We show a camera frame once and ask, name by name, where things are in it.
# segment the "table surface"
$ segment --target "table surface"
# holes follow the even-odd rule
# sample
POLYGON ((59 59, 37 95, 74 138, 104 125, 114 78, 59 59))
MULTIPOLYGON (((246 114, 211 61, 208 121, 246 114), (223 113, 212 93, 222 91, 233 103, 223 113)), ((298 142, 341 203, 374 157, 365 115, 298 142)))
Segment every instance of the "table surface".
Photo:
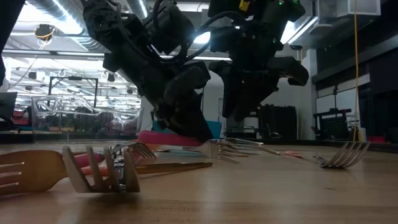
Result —
MULTIPOLYGON (((96 144, 94 149, 103 146, 96 144)), ((142 175, 139 194, 78 194, 66 178, 44 193, 0 197, 0 223, 397 223, 397 154, 367 152, 348 170, 327 170, 312 156, 331 158, 337 148, 269 147, 297 151, 306 160, 263 152, 233 164, 161 152, 157 163, 214 165, 142 175)), ((3 145, 0 153, 61 148, 3 145)))

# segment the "wooden table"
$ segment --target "wooden table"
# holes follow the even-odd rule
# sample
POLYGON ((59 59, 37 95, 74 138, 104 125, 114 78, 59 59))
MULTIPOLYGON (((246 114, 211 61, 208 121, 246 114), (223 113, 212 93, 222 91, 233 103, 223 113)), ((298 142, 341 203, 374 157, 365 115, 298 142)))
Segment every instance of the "wooden table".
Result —
MULTIPOLYGON (((0 151, 54 147, 1 146, 0 151)), ((63 179, 42 194, 0 198, 0 223, 398 223, 397 154, 367 152, 349 170, 326 170, 311 157, 330 158, 335 148, 269 147, 295 150, 309 160, 263 153, 233 164, 157 153, 159 163, 212 161, 214 166, 140 176, 139 194, 78 194, 63 179)))

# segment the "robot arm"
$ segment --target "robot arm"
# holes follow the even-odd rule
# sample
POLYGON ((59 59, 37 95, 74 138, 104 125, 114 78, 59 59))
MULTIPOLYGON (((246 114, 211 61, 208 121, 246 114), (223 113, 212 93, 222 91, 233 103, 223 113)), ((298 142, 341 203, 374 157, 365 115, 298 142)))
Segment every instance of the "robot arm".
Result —
POLYGON ((216 62, 209 67, 224 81, 223 116, 242 120, 262 100, 277 90, 280 77, 305 85, 308 72, 294 58, 274 58, 282 50, 279 42, 287 21, 304 14, 296 0, 212 0, 211 19, 197 31, 178 7, 158 0, 148 18, 121 12, 112 0, 81 0, 89 35, 111 53, 104 68, 122 69, 155 109, 162 128, 206 141, 213 138, 200 110, 203 88, 210 74, 203 62, 189 63, 210 45, 214 52, 228 52, 232 63, 216 62), (253 16, 251 21, 245 17, 253 16), (233 25, 211 31, 211 40, 187 56, 196 36, 222 17, 233 25), (180 46, 174 58, 161 58, 180 46))

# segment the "pink object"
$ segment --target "pink object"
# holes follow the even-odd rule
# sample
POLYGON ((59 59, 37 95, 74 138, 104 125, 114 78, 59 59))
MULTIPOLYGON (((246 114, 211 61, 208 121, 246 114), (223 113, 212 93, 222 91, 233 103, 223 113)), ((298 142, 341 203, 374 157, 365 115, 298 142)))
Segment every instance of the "pink object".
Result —
POLYGON ((138 139, 149 144, 165 144, 169 146, 200 146, 201 142, 178 134, 165 134, 156 131, 141 131, 138 139))
MULTIPOLYGON (((97 160, 97 163, 102 162, 103 158, 101 155, 98 153, 94 153, 95 159, 97 160)), ((88 154, 81 154, 75 156, 75 160, 77 162, 78 167, 86 167, 90 165, 90 162, 88 161, 88 154)))

